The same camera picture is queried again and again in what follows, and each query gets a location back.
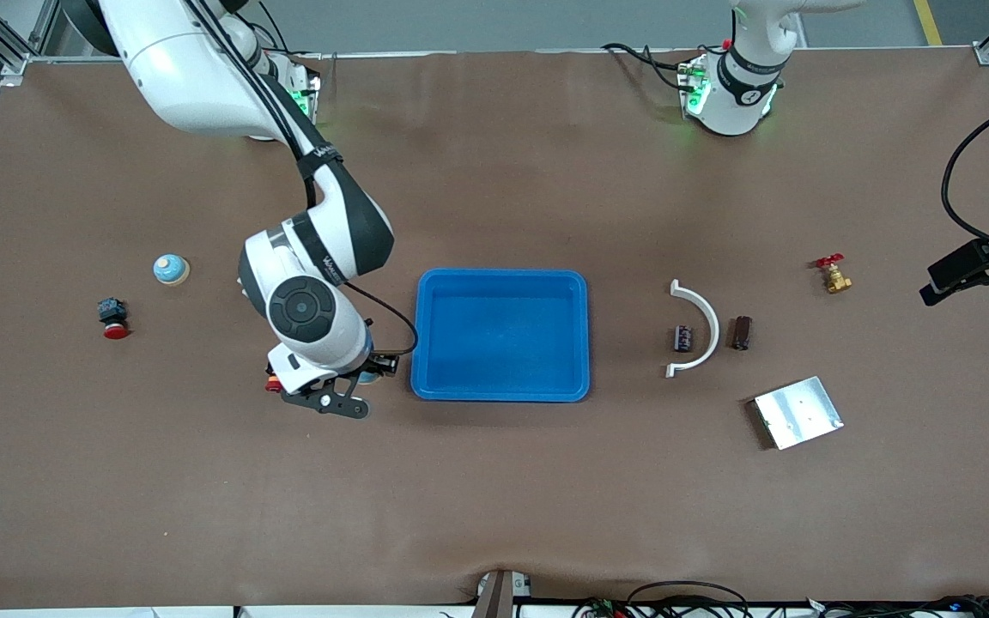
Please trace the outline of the blue plastic tray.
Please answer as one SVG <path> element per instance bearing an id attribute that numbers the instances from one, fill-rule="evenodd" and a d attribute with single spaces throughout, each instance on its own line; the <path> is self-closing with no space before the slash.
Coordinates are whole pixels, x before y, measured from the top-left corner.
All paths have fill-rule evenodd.
<path id="1" fill-rule="evenodd" d="M 577 271 L 429 270 L 415 324 L 410 386 L 429 402 L 577 403 L 592 387 Z"/>

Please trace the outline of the white curved plastic piece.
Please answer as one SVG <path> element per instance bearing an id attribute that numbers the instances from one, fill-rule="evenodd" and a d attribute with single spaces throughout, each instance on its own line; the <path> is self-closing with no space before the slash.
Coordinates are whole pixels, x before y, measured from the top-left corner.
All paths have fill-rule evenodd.
<path id="1" fill-rule="evenodd" d="M 670 296 L 689 302 L 689 304 L 702 313 L 702 316 L 706 318 L 707 325 L 709 325 L 709 343 L 700 356 L 695 357 L 694 360 L 678 361 L 678 363 L 668 364 L 667 367 L 664 368 L 665 379 L 674 379 L 680 372 L 686 372 L 690 371 L 690 369 L 701 367 L 701 365 L 706 363 L 706 361 L 714 355 L 715 351 L 717 351 L 719 346 L 719 338 L 722 334 L 718 313 L 715 311 L 714 306 L 712 306 L 710 302 L 702 296 L 702 294 L 699 294 L 690 288 L 684 287 L 678 278 L 674 278 L 671 279 L 670 282 Z"/>

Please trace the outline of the brown table mat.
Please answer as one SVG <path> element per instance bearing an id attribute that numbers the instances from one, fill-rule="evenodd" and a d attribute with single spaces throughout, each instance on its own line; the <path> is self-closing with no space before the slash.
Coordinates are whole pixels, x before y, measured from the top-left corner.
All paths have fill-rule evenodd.
<path id="1" fill-rule="evenodd" d="M 425 402 L 401 369 L 365 420 L 282 402 L 236 277 L 305 206 L 288 150 L 169 128 L 118 65 L 28 68 L 0 91 L 0 608 L 454 603 L 500 567 L 542 596 L 989 596 L 989 290 L 918 294 L 965 241 L 938 192 L 989 117 L 970 50 L 798 52 L 743 138 L 607 54 L 323 70 L 322 130 L 397 236 L 361 285 L 411 312 L 431 269 L 578 271 L 588 395 Z M 665 379 L 709 343 L 674 278 L 722 334 Z M 809 377 L 844 427 L 778 450 L 752 399 Z"/>

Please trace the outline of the red mushroom push button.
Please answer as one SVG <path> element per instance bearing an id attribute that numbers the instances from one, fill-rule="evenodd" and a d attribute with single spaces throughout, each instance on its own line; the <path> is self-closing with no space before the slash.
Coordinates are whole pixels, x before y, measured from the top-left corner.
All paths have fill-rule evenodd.
<path id="1" fill-rule="evenodd" d="M 126 305 L 120 299 L 110 297 L 100 301 L 98 316 L 99 321 L 105 327 L 103 336 L 106 339 L 121 340 L 130 335 Z"/>

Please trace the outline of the grey metal bracket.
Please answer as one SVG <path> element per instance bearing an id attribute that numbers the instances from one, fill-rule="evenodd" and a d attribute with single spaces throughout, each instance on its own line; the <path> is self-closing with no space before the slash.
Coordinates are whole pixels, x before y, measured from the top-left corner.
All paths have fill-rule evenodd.
<path id="1" fill-rule="evenodd" d="M 477 591 L 470 618 L 525 618 L 525 605 L 532 599 L 532 579 L 517 571 L 491 571 L 482 576 Z"/>

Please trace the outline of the silver metal plate module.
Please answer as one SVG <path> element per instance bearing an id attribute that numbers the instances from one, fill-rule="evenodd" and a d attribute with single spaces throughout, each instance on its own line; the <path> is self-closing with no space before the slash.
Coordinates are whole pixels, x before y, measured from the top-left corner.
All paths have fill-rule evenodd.
<path id="1" fill-rule="evenodd" d="M 844 427 L 844 421 L 819 377 L 764 392 L 754 397 L 752 404 L 770 442 L 778 450 L 824 437 Z"/>

